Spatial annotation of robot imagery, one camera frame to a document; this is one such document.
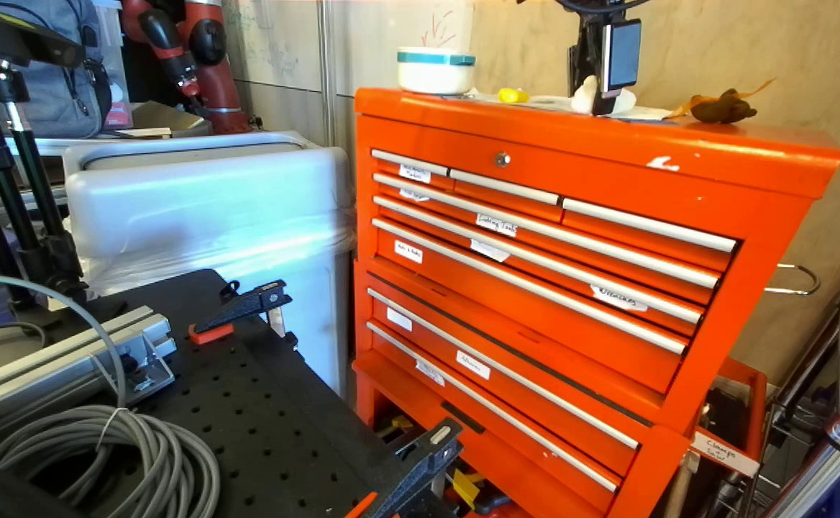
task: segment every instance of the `cabinet top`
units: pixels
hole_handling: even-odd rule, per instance
[[[754,124],[636,124],[465,97],[415,94],[399,88],[360,88],[357,114],[471,133],[495,141],[809,199],[822,196],[840,167],[840,147],[833,147],[826,136]]]

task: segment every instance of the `orange tool chest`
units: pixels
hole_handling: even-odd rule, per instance
[[[357,411],[530,514],[648,514],[840,149],[357,91]]]

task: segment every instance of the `black perforated surface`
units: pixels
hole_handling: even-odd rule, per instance
[[[215,272],[192,272],[107,298],[98,310],[151,304],[177,331],[219,310],[219,291]],[[261,321],[241,321],[232,339],[208,349],[177,336],[177,349],[177,383],[140,411],[213,447],[223,474],[219,514],[344,514],[384,484],[390,452]]]

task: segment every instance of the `wire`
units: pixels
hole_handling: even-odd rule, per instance
[[[78,507],[100,480],[111,447],[139,448],[144,478],[108,514],[215,514],[222,474],[213,448],[174,423],[120,406],[78,406],[25,423],[0,442],[0,468],[31,480],[44,468],[94,448],[94,462],[58,495],[62,503]]]
[[[58,298],[59,304],[65,304],[69,310],[74,310],[107,344],[107,353],[108,353],[108,363],[111,363],[111,373],[103,367],[103,363],[98,363],[103,379],[111,383],[111,392],[114,392],[114,399],[124,406],[127,403],[127,372],[124,372],[124,359],[120,353],[114,350],[114,343],[108,339],[107,327],[82,308],[78,304],[74,298],[45,288],[45,284],[36,284],[36,281],[29,281],[29,280],[13,280],[13,277],[0,277],[0,284],[13,284],[13,288],[25,288],[25,291],[36,291],[48,298]]]
[[[586,5],[580,0],[559,0],[567,12],[577,12],[577,15],[616,15],[616,12],[626,12],[636,8],[648,0],[630,0],[630,2],[612,2],[612,5]]]

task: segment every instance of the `white label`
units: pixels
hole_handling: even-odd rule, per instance
[[[479,242],[479,239],[471,239],[471,251],[479,252],[479,255],[489,255],[495,262],[507,262],[508,259],[508,251],[491,244],[491,242]]]
[[[416,372],[423,372],[423,377],[433,379],[438,386],[446,386],[446,377],[442,377],[441,367],[433,367],[433,366],[416,359]]]
[[[423,251],[415,248],[415,244],[395,242],[395,252],[402,255],[402,259],[412,259],[412,262],[423,265]]]
[[[428,436],[428,442],[438,447],[438,442],[442,442],[442,436],[448,436],[448,434],[451,434],[451,426],[442,426],[442,428],[438,428],[438,432]]]
[[[474,359],[471,353],[458,350],[454,359],[458,359],[462,367],[474,372],[477,377],[489,379],[489,366],[482,366],[482,363]]]
[[[507,221],[507,218],[495,218],[489,213],[477,213],[477,226],[485,226],[485,231],[495,231],[495,234],[504,234],[504,236],[515,236],[515,221]]]
[[[416,200],[416,203],[428,200],[428,196],[416,193],[416,190],[396,190],[396,193],[399,193],[399,199],[407,199],[407,200]]]
[[[396,172],[399,172],[402,179],[412,179],[412,180],[423,180],[423,183],[430,180],[430,172],[428,172],[428,170],[420,170],[420,167],[399,164]]]
[[[737,448],[727,447],[727,442],[720,442],[720,441],[712,441],[712,436],[708,436],[708,434],[702,434],[702,432],[697,432],[697,436],[689,441],[689,447],[694,447],[699,455],[705,455],[705,457],[710,457],[710,461],[715,461],[715,462],[722,462],[722,465],[727,465],[727,468],[733,468],[733,472],[741,472],[741,474],[748,474],[748,478],[754,478],[754,474],[760,472],[760,461],[754,461],[754,457],[737,452]]]
[[[606,288],[599,288],[599,284],[592,284],[592,297],[606,301],[606,304],[625,308],[625,310],[648,310],[645,301],[630,298],[630,297],[616,294],[616,291],[606,291]]]
[[[395,321],[402,331],[415,331],[415,320],[407,320],[405,314],[396,314],[395,308],[384,308],[387,321]]]

